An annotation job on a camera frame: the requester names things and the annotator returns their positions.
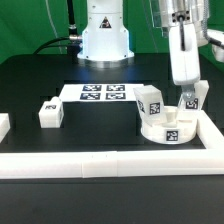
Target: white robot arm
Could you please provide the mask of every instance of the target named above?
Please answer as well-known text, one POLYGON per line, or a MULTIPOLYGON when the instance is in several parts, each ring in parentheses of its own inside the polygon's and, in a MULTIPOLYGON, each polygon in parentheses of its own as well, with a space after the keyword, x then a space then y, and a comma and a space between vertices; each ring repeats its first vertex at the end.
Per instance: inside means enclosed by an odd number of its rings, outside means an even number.
POLYGON ((167 29, 174 84, 185 101, 194 100, 200 80, 198 47, 213 45, 216 60, 224 62, 224 35, 207 31, 209 0, 150 0, 155 27, 167 29))
POLYGON ((123 25, 123 0, 87 0, 88 25, 82 33, 79 62, 110 68, 128 64, 129 32, 123 25))

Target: black table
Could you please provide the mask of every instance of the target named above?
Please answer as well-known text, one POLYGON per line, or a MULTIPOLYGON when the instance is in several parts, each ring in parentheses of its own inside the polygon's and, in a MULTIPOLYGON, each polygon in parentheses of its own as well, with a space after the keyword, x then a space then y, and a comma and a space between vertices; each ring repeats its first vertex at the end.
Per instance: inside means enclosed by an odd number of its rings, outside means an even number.
MULTIPOLYGON (((200 58, 210 89, 204 109, 223 132, 222 72, 200 58)), ((82 152, 203 149, 190 143, 164 146, 144 139, 135 102, 64 103, 60 129, 41 129, 38 112, 64 84, 144 83, 176 106, 168 54, 136 55, 135 64, 96 69, 61 55, 20 55, 0 66, 0 113, 11 129, 0 152, 82 152)), ((222 223, 223 176, 1 180, 1 223, 222 223)))

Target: green backdrop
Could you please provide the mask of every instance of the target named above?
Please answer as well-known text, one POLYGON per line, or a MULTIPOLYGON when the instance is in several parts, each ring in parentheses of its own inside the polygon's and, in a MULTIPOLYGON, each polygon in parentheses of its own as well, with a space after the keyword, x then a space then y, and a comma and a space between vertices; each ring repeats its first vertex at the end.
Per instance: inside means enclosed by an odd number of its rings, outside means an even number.
MULTIPOLYGON (((57 35, 68 36, 66 0, 0 0, 0 63, 12 55, 31 54, 41 44, 55 38, 46 1, 57 35)), ((81 33, 87 23, 86 0, 74 0, 73 3, 77 27, 81 33)), ((209 28, 224 31, 224 1, 210 0, 210 9, 209 28)), ((132 51, 156 52, 154 37, 158 52, 168 52, 168 39, 162 37, 160 29, 153 28, 150 32, 152 19, 149 0, 124 0, 124 25, 130 32, 132 51)), ((47 49, 42 53, 60 51, 47 49)), ((224 71, 224 64, 214 60, 211 46, 200 48, 200 53, 224 71)))

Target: white paper sheet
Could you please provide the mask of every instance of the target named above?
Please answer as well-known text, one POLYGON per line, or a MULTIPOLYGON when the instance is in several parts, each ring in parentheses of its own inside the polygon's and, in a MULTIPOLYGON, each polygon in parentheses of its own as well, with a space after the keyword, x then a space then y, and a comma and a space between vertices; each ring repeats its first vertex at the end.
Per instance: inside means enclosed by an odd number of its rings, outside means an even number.
POLYGON ((133 88, 143 84, 68 84, 59 98, 62 102, 135 101, 133 88))

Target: small white box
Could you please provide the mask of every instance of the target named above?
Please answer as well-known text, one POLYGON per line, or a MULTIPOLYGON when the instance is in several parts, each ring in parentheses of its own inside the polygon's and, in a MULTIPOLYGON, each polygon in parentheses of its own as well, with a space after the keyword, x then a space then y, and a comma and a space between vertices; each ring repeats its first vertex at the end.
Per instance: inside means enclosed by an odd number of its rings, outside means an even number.
POLYGON ((152 85, 134 88, 141 119, 148 125, 166 123, 161 91, 152 85))
POLYGON ((64 117, 63 105, 58 97, 45 101, 40 112, 41 128, 60 128, 64 117))
POLYGON ((10 129, 9 115, 8 114, 0 114, 0 142, 6 136, 9 129, 10 129))

